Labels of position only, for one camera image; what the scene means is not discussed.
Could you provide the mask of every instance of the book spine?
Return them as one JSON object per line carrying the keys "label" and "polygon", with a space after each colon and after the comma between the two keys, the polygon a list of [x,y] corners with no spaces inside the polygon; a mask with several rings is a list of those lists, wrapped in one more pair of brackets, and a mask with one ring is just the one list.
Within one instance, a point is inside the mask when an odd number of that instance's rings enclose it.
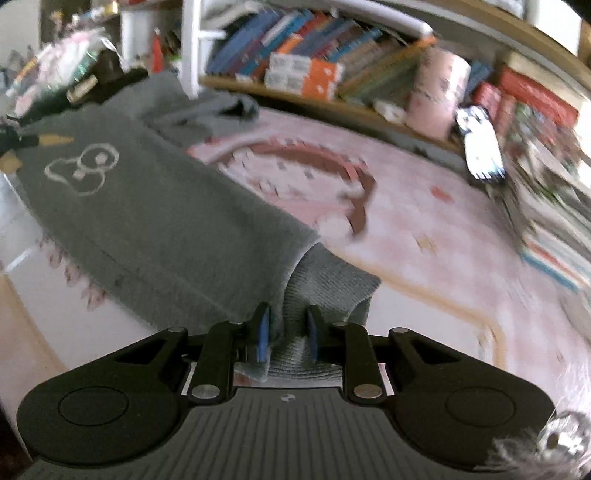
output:
{"label": "book spine", "polygon": [[476,90],[476,87],[478,87],[478,84],[484,82],[489,76],[491,76],[492,72],[493,69],[488,65],[479,61],[473,61],[470,66],[470,75],[468,77],[468,82],[466,83],[466,93],[464,94],[464,98],[469,98],[474,90]]}
{"label": "book spine", "polygon": [[517,100],[515,100],[515,97],[508,93],[501,94],[501,101],[499,102],[499,109],[494,123],[497,138],[504,140],[507,136],[509,128],[513,123],[513,117],[515,116],[516,103]]}
{"label": "book spine", "polygon": [[291,53],[293,53],[294,55],[305,55],[307,49],[313,48],[320,38],[325,36],[338,25],[341,25],[343,22],[344,20],[342,18],[329,17],[329,19],[326,22],[322,23],[314,31],[306,35],[304,37],[304,41],[301,42],[296,48],[294,48],[294,50]]}
{"label": "book spine", "polygon": [[356,48],[359,48],[361,45],[375,40],[376,38],[382,35],[382,31],[379,28],[373,28],[368,32],[364,33],[361,37],[357,40],[353,40],[352,42],[344,45],[342,48],[335,51],[333,54],[327,57],[328,61],[339,61],[343,56],[347,55],[349,52],[354,51]]}
{"label": "book spine", "polygon": [[327,43],[324,48],[316,53],[315,58],[328,61],[328,57],[334,55],[337,51],[351,42],[358,40],[363,36],[364,33],[365,32],[361,25],[355,22],[343,34],[338,35],[334,40]]}
{"label": "book spine", "polygon": [[300,55],[308,55],[311,58],[316,57],[326,47],[330,46],[330,43],[337,39],[339,36],[346,34],[354,25],[357,25],[355,20],[346,20],[339,24],[336,28],[329,31],[326,35],[323,35],[318,39],[315,44],[309,45],[304,52]]}
{"label": "book spine", "polygon": [[373,64],[370,68],[363,70],[354,78],[341,85],[339,88],[339,95],[347,95],[349,92],[354,91],[359,85],[367,82],[372,77],[383,74],[384,71],[393,68],[398,62],[412,57],[418,52],[422,52],[427,47],[433,45],[436,41],[437,39],[435,37],[422,38],[407,48],[404,48],[403,50],[395,51],[390,55],[387,55],[380,61]]}
{"label": "book spine", "polygon": [[244,64],[255,54],[256,51],[261,46],[261,40],[264,38],[265,34],[261,34],[254,38],[246,49],[234,59],[234,62],[224,71],[220,72],[220,74],[227,74],[227,75],[235,75],[243,66]]}
{"label": "book spine", "polygon": [[290,25],[293,19],[298,15],[298,12],[289,12],[283,15],[283,17],[277,23],[270,26],[270,28],[267,28],[260,38],[253,41],[251,48],[248,49],[246,54],[241,55],[238,66],[235,67],[233,71],[228,73],[242,74],[244,68],[247,65],[250,65],[260,55],[260,52],[265,48],[265,46],[272,42],[273,39],[277,37],[277,35],[280,35],[285,30],[285,27]]}
{"label": "book spine", "polygon": [[302,38],[307,34],[313,32],[316,28],[321,27],[328,21],[329,17],[324,12],[316,12],[314,18],[312,18],[306,25],[304,25],[297,34]]}
{"label": "book spine", "polygon": [[374,40],[370,40],[360,47],[356,48],[355,50],[343,55],[339,61],[345,66],[350,67],[355,63],[361,61],[365,56],[369,53],[379,51],[381,49],[381,45],[375,42]]}
{"label": "book spine", "polygon": [[529,105],[562,127],[573,128],[579,118],[579,111],[576,108],[542,84],[509,67],[503,68],[498,86],[505,93],[515,97],[517,101]]}
{"label": "book spine", "polygon": [[490,83],[482,82],[472,95],[472,104],[484,107],[491,122],[496,119],[500,103],[501,91]]}
{"label": "book spine", "polygon": [[393,68],[385,70],[382,74],[372,77],[367,82],[360,84],[355,90],[343,95],[343,98],[345,100],[349,98],[357,98],[364,102],[369,100],[373,101],[377,98],[380,91],[396,88],[399,80],[406,82],[408,74],[411,75],[411,82],[414,84],[414,76],[420,58],[421,52],[418,51],[415,55],[401,60]]}
{"label": "book spine", "polygon": [[304,12],[295,15],[289,23],[286,23],[282,31],[278,32],[275,38],[269,39],[267,44],[263,42],[262,49],[258,52],[255,58],[240,71],[240,74],[249,76],[261,63],[266,64],[271,53],[276,50],[289,35],[298,31],[311,17],[312,12],[309,10],[305,10]]}
{"label": "book spine", "polygon": [[222,47],[214,61],[211,62],[208,73],[216,75],[228,69],[241,52],[250,45],[253,38],[268,30],[279,17],[280,13],[274,9],[258,14]]}

